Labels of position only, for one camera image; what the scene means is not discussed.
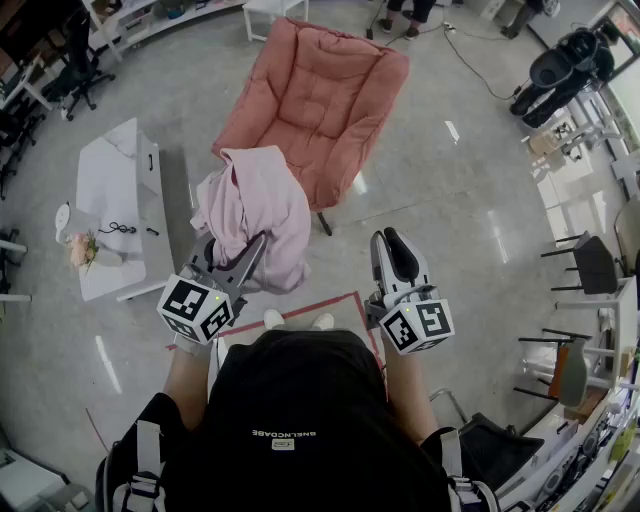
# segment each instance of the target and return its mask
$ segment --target flower bouquet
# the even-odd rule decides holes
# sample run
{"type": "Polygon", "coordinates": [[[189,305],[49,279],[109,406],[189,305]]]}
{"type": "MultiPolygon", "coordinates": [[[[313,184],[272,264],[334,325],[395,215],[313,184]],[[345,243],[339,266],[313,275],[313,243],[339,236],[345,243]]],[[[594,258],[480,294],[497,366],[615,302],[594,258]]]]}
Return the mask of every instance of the flower bouquet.
{"type": "Polygon", "coordinates": [[[69,237],[67,247],[69,247],[71,251],[69,254],[71,265],[75,268],[86,265],[87,271],[100,250],[96,242],[96,237],[91,231],[88,233],[76,233],[72,237],[69,237]]]}

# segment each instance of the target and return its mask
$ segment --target backpack strap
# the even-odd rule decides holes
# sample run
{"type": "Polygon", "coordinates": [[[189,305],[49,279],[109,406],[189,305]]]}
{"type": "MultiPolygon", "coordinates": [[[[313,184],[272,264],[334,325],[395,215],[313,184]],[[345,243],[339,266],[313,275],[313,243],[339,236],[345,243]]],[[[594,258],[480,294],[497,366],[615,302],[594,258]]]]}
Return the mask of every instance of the backpack strap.
{"type": "Polygon", "coordinates": [[[462,451],[457,430],[440,434],[442,467],[449,477],[451,512],[500,512],[500,504],[487,484],[462,476],[462,451]]]}
{"type": "Polygon", "coordinates": [[[160,425],[138,420],[138,472],[113,493],[113,512],[165,512],[160,435],[160,425]]]}

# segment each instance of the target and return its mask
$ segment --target pink jacket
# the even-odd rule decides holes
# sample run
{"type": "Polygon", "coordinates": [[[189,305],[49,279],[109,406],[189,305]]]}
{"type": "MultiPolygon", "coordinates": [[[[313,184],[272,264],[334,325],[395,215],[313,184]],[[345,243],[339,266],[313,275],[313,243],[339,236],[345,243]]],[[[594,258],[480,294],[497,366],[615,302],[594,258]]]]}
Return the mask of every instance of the pink jacket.
{"type": "Polygon", "coordinates": [[[216,238],[213,260],[225,265],[260,231],[267,246],[247,291],[287,293],[309,275],[304,252],[309,243],[311,216],[307,197],[277,146],[223,149],[227,162],[196,189],[199,210],[194,228],[209,228],[216,238]]]}

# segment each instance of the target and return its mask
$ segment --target black chair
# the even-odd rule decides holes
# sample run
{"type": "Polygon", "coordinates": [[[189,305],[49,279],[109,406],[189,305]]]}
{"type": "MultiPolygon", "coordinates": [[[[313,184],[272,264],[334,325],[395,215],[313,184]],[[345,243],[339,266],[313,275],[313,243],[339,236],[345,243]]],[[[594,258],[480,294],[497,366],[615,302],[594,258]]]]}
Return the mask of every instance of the black chair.
{"type": "Polygon", "coordinates": [[[36,102],[30,103],[28,99],[13,101],[8,111],[0,110],[0,147],[7,148],[10,155],[0,168],[0,199],[6,199],[4,193],[5,180],[9,175],[15,176],[17,171],[13,167],[14,162],[22,160],[22,152],[25,142],[29,140],[32,146],[36,145],[33,131],[40,121],[45,119],[44,114],[32,115],[38,108],[36,102]]]}
{"type": "Polygon", "coordinates": [[[542,258],[555,256],[556,254],[573,253],[576,260],[575,267],[566,270],[578,272],[580,276],[579,286],[556,286],[551,290],[583,290],[585,295],[598,295],[600,293],[615,293],[618,289],[618,278],[613,256],[597,236],[591,236],[588,231],[582,235],[561,238],[556,242],[578,240],[571,249],[560,249],[541,254],[542,258]]]}
{"type": "Polygon", "coordinates": [[[460,430],[463,474],[496,492],[543,444],[544,439],[519,436],[476,413],[460,430]]]}
{"type": "MultiPolygon", "coordinates": [[[[12,229],[8,235],[0,232],[0,240],[4,240],[5,242],[13,242],[15,241],[15,237],[20,234],[20,231],[17,229],[12,229]]],[[[11,284],[9,284],[9,280],[7,279],[7,268],[6,264],[13,265],[14,267],[19,267],[20,263],[12,260],[7,256],[6,249],[0,249],[0,293],[7,294],[9,290],[11,290],[11,284]]]]}
{"type": "Polygon", "coordinates": [[[96,104],[91,103],[89,91],[104,80],[115,80],[113,74],[104,74],[98,66],[100,60],[89,46],[89,29],[91,20],[85,10],[77,11],[67,22],[65,27],[65,52],[69,58],[66,66],[55,83],[49,88],[51,96],[63,97],[71,93],[73,102],[67,108],[67,121],[73,120],[73,109],[84,98],[91,110],[96,109],[96,104]]]}

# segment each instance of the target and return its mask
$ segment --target gray floor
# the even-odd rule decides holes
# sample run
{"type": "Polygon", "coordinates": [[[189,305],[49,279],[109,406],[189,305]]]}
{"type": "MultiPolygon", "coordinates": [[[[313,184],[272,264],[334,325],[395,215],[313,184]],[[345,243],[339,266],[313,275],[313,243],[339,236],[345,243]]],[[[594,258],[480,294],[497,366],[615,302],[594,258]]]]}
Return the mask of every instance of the gray floor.
{"type": "MultiPolygon", "coordinates": [[[[310,19],[363,35],[377,7],[366,0],[314,0],[310,19]]],[[[452,8],[446,16],[458,26],[452,41],[497,94],[509,96],[524,82],[540,53],[531,34],[512,42],[475,39],[461,29],[490,38],[498,30],[465,10],[452,8]]],[[[441,19],[442,10],[434,9],[428,27],[441,19]]],[[[396,25],[400,34],[406,23],[396,25]]],[[[391,39],[375,34],[378,41],[391,39]]],[[[411,75],[357,186],[326,212],[334,236],[314,218],[310,279],[287,296],[249,297],[240,324],[259,320],[268,306],[284,312],[354,290],[368,295],[374,290],[369,237],[394,226],[424,251],[454,316],[456,336],[423,355],[430,388],[447,386],[469,413],[523,427],[548,403],[511,391],[522,379],[516,338],[544,326],[595,328],[593,316],[553,311],[558,294],[549,288],[567,282],[569,260],[539,254],[553,246],[554,234],[585,227],[614,245],[622,195],[602,150],[592,155],[593,164],[535,170],[508,103],[489,95],[441,30],[393,47],[411,57],[411,75]],[[457,143],[445,121],[459,132],[457,143]]],[[[2,225],[18,227],[29,246],[13,273],[13,291],[34,300],[8,304],[0,326],[0,420],[19,449],[76,482],[92,487],[105,455],[91,420],[107,446],[119,439],[162,388],[171,358],[165,346],[172,340],[155,312],[159,292],[127,303],[82,301],[77,276],[54,241],[53,221],[58,206],[75,198],[79,151],[139,118],[161,148],[174,257],[181,261],[193,236],[188,185],[221,169],[210,146],[260,48],[247,42],[242,14],[235,12],[150,41],[121,64],[110,65],[105,54],[118,77],[96,91],[98,109],[80,106],[72,123],[50,114],[8,185],[2,225]]]]}

